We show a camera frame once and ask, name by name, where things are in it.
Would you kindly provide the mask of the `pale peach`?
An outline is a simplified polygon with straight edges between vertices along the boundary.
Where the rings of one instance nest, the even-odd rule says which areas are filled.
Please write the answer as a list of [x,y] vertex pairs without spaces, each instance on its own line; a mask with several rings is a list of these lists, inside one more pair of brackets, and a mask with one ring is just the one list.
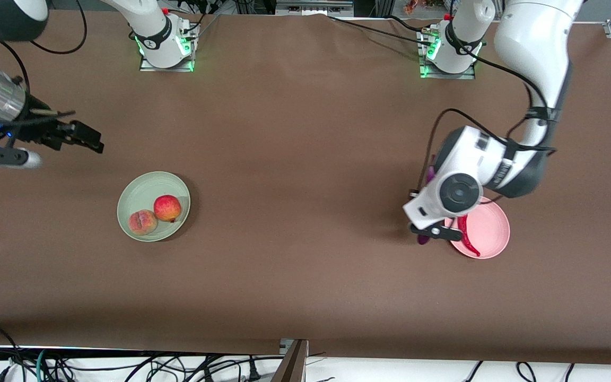
[[153,211],[139,210],[128,218],[128,228],[135,236],[149,235],[158,227],[159,220]]

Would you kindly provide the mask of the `red apple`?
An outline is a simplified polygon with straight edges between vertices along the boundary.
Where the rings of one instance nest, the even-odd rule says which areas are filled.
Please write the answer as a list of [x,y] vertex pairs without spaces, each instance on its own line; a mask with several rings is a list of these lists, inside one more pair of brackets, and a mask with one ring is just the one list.
[[165,194],[155,199],[153,212],[158,220],[173,223],[182,213],[182,206],[177,197]]

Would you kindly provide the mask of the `purple eggplant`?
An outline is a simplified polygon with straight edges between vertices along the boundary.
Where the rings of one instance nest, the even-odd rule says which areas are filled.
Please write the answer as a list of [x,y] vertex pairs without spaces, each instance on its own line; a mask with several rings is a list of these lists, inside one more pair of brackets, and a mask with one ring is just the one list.
[[[426,184],[429,184],[435,177],[435,169],[433,165],[427,167],[426,171]],[[417,235],[417,242],[420,245],[427,244],[431,240],[431,237],[424,235]]]

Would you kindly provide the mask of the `red chili pepper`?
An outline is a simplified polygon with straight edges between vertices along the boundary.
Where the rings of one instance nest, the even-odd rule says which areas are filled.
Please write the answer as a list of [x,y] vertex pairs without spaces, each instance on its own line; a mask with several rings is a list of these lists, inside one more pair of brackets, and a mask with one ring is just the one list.
[[470,253],[474,254],[477,257],[480,257],[482,255],[481,252],[478,251],[477,248],[475,248],[468,236],[467,218],[468,215],[457,217],[457,226],[458,229],[461,231],[461,243],[463,244],[463,246],[466,247],[466,249],[468,249]]

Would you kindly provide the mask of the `light green plate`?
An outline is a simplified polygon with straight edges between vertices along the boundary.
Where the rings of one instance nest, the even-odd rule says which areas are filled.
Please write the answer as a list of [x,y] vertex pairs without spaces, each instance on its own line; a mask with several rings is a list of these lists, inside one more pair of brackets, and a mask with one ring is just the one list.
[[[138,235],[129,227],[129,218],[141,210],[154,211],[156,198],[170,195],[178,199],[180,214],[174,220],[162,221],[155,219],[156,227],[143,235]],[[171,237],[185,223],[191,206],[190,191],[180,177],[171,172],[148,172],[136,177],[123,190],[117,202],[117,222],[123,232],[140,242],[156,242]]]

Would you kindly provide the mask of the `brown table cover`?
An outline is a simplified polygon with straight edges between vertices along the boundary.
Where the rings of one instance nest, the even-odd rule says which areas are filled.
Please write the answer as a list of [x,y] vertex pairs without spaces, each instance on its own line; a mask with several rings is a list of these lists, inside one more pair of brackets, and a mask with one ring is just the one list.
[[[14,44],[31,90],[104,152],[30,145],[0,169],[0,328],[19,345],[611,363],[611,39],[569,35],[574,66],[545,177],[502,199],[492,259],[418,245],[402,206],[439,113],[504,134],[517,78],[422,79],[415,48],[322,15],[223,15],[191,73],[140,72],[116,12],[74,54]],[[136,177],[171,172],[191,206],[140,242],[117,222]]]

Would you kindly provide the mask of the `grey metal device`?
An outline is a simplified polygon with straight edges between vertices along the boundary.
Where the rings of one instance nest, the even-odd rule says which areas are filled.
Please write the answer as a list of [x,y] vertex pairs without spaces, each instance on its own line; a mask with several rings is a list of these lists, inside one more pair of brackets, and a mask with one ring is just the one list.
[[353,0],[275,0],[275,14],[354,17],[354,2]]

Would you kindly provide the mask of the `pink plate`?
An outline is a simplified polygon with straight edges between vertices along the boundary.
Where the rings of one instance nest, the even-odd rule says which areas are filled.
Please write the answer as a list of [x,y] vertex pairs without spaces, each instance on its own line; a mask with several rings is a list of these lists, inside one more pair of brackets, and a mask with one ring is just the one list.
[[504,211],[492,199],[482,197],[467,218],[468,236],[481,256],[470,253],[461,241],[450,241],[456,251],[473,259],[490,259],[501,254],[510,239],[511,227]]

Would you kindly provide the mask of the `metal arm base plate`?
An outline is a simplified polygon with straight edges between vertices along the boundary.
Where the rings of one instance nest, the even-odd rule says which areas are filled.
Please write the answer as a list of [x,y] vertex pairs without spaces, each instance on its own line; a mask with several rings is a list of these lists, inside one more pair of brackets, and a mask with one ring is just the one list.
[[[182,55],[178,53],[159,53],[158,51],[144,51],[139,50],[141,55],[141,61],[139,63],[139,70],[141,72],[193,72],[196,62],[196,52],[192,51],[189,54]],[[174,58],[180,58],[180,61],[171,67],[158,67],[153,65],[149,58],[154,58],[156,64],[172,64]]]
[[446,79],[446,80],[474,80],[475,70],[474,65],[470,65],[468,70],[462,73],[448,73],[440,70],[432,62],[420,63],[421,78],[427,79]]

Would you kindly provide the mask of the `aluminium profile post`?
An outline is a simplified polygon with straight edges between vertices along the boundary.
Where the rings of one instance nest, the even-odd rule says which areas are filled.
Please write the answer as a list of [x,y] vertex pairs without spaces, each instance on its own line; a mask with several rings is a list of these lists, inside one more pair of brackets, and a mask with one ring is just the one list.
[[306,361],[309,355],[309,341],[291,340],[270,382],[305,382]]

